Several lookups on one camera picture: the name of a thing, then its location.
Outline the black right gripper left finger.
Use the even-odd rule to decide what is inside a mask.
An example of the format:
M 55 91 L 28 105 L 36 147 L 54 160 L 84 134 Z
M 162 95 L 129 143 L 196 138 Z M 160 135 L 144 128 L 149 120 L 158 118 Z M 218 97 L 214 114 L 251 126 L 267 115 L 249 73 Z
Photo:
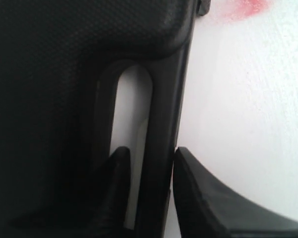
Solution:
M 130 149 L 121 146 L 96 170 L 91 188 L 96 207 L 89 223 L 90 238 L 123 236 L 130 187 Z

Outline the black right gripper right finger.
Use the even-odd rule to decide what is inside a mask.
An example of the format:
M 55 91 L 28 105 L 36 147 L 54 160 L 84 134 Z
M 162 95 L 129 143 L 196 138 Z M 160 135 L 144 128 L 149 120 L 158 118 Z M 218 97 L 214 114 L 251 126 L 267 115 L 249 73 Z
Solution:
M 298 222 L 241 196 L 185 147 L 174 154 L 174 202 L 183 238 L 298 238 Z

